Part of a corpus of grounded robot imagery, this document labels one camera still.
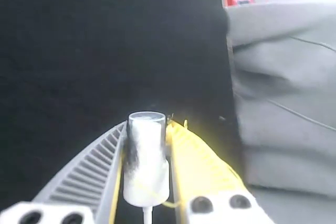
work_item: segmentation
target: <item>black background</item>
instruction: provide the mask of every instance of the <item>black background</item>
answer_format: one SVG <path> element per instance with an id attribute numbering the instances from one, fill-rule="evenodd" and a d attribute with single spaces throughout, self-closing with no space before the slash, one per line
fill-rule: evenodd
<path id="1" fill-rule="evenodd" d="M 136 110 L 188 118 L 241 172 L 226 32 L 221 0 L 0 0 L 0 208 Z"/>

